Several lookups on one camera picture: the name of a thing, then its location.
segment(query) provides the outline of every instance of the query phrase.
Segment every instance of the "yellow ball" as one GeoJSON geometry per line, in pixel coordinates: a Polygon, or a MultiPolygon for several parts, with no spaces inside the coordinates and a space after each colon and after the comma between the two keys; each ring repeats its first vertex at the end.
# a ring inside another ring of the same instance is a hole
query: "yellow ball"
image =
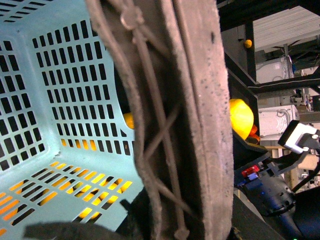
{"type": "Polygon", "coordinates": [[[129,128],[135,129],[134,117],[131,112],[123,114],[123,118],[129,128]]]}
{"type": "MultiPolygon", "coordinates": [[[[76,197],[81,197],[84,193],[83,192],[79,192],[77,193],[75,196],[76,197]]],[[[83,200],[88,202],[90,199],[92,199],[95,195],[92,193],[89,193],[88,195],[86,195],[83,200]]],[[[101,200],[99,198],[95,199],[92,204],[97,206],[99,203],[101,203],[101,200]]],[[[87,207],[85,210],[83,210],[80,214],[79,217],[84,219],[89,213],[91,213],[92,209],[87,207]]],[[[99,215],[98,212],[96,212],[95,214],[92,215],[92,217],[90,219],[95,219],[97,216],[99,215]]]]}
{"type": "Polygon", "coordinates": [[[106,201],[108,204],[113,204],[116,200],[118,199],[117,196],[112,196],[110,197],[110,199],[108,201],[106,201]]]}
{"type": "Polygon", "coordinates": [[[230,99],[230,119],[233,130],[245,140],[254,125],[254,114],[242,99],[230,99]]]}
{"type": "MultiPolygon", "coordinates": [[[[79,218],[84,219],[89,213],[91,213],[92,209],[89,207],[86,207],[85,210],[83,210],[80,214],[79,214],[79,218]]],[[[98,217],[99,212],[96,212],[95,214],[92,215],[92,217],[90,217],[90,219],[95,219],[96,217],[98,217]]]]}
{"type": "Polygon", "coordinates": [[[121,192],[123,193],[125,190],[127,190],[131,184],[132,184],[132,181],[127,181],[125,184],[123,184],[122,187],[120,187],[121,192]]]}
{"type": "Polygon", "coordinates": [[[246,49],[251,48],[251,47],[252,47],[252,41],[251,41],[250,39],[245,40],[245,42],[244,42],[244,47],[245,47],[246,49]]]}
{"type": "Polygon", "coordinates": [[[81,188],[81,192],[85,193],[86,191],[88,191],[91,186],[89,185],[86,185],[86,186],[83,186],[82,182],[78,182],[75,186],[74,186],[74,189],[78,189],[78,188],[81,188]]]}

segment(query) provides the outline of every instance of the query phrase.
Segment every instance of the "orange object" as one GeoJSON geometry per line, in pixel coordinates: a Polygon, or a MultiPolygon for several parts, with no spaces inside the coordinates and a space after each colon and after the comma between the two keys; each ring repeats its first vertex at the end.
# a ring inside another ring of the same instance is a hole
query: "orange object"
{"type": "Polygon", "coordinates": [[[252,136],[252,135],[256,134],[257,131],[258,131],[258,127],[253,124],[253,126],[251,128],[251,131],[249,133],[249,136],[252,136]]]}

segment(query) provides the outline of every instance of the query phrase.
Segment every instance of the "black metal frame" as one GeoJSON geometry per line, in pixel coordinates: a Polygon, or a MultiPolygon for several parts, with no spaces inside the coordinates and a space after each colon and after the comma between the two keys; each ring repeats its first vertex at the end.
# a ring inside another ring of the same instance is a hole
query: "black metal frame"
{"type": "Polygon", "coordinates": [[[235,0],[219,8],[221,31],[301,6],[320,15],[320,2],[313,0],[235,0]]]}

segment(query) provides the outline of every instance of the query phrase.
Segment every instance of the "light blue plastic basket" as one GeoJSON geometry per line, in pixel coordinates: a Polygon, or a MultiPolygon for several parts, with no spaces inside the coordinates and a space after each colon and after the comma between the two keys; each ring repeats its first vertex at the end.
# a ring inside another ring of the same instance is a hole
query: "light blue plastic basket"
{"type": "Polygon", "coordinates": [[[38,222],[116,230],[126,217],[120,200],[143,187],[134,131],[83,0],[0,0],[0,134],[0,239],[38,222]]]}

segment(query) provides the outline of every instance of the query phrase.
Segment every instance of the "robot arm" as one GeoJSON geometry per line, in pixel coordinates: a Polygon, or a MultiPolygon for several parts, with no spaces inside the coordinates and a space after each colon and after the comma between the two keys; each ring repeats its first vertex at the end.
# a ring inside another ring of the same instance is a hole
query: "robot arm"
{"type": "Polygon", "coordinates": [[[236,187],[245,193],[266,223],[286,239],[320,239],[320,226],[317,226],[320,225],[319,204],[310,206],[312,196],[320,194],[320,188],[295,194],[297,188],[291,190],[280,176],[300,164],[310,149],[320,152],[319,135],[319,130],[292,121],[278,142],[292,151],[289,155],[270,158],[267,153],[257,154],[254,160],[235,167],[236,187]],[[308,208],[314,208],[311,215],[306,215],[310,212],[308,208]]]}

